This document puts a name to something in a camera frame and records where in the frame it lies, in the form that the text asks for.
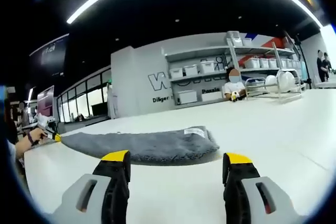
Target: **towel label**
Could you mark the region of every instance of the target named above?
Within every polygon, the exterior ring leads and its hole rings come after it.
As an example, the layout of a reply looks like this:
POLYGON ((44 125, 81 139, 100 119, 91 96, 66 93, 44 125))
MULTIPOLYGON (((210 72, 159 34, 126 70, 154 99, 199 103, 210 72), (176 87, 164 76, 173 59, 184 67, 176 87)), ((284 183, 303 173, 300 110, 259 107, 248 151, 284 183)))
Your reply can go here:
POLYGON ((190 128, 190 129, 185 129, 184 130, 184 134, 197 134, 203 138, 205 138, 205 134, 204 134, 204 131, 202 131, 201 129, 198 129, 198 128, 190 128))

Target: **screen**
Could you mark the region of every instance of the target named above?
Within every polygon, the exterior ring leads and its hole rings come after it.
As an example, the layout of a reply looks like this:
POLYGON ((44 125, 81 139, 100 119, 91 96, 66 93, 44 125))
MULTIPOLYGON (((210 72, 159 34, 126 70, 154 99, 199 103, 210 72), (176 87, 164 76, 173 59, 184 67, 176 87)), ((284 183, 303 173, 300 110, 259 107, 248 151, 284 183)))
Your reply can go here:
POLYGON ((30 54, 30 75, 35 83, 63 75, 67 41, 68 35, 61 36, 30 54))
POLYGON ((37 114, 53 116, 54 86, 37 95, 37 114))

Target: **face mask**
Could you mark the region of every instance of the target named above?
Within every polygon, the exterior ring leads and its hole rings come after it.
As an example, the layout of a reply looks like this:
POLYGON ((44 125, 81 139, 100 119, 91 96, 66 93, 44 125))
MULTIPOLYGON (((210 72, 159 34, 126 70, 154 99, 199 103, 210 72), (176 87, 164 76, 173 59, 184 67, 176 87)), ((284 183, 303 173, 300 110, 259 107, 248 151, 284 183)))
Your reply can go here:
POLYGON ((229 80, 232 83, 237 83, 240 81, 240 77, 239 76, 229 76, 229 80))

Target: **dish rack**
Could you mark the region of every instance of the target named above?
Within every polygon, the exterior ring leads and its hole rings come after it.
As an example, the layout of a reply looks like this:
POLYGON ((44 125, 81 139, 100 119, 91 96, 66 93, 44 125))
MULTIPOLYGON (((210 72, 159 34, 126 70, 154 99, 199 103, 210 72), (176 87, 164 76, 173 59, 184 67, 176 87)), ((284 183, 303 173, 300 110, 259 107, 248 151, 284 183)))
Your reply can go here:
POLYGON ((277 83, 275 84, 266 84, 266 78, 257 77, 257 78, 249 78, 245 82, 245 91, 246 91, 246 99, 251 97, 259 97, 259 98, 277 98, 280 101, 301 98, 302 90, 301 90, 301 79, 298 72, 295 69, 290 69, 290 72, 295 74, 295 86, 289 89, 286 92, 281 92, 280 90, 280 82, 279 77, 281 73, 287 72, 286 70, 278 70, 276 75, 277 83), (266 87, 277 87, 277 91, 275 93, 269 93, 266 87))

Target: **gray towel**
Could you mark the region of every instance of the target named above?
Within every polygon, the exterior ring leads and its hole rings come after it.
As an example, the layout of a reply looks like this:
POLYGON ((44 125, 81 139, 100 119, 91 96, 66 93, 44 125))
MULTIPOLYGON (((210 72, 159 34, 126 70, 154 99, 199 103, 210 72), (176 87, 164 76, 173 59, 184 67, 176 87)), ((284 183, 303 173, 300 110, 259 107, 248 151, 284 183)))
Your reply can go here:
POLYGON ((151 164, 183 163, 199 159, 219 149, 204 126, 145 134, 77 133, 63 136, 62 143, 97 158, 102 158, 110 152, 129 150, 132 161, 151 164))

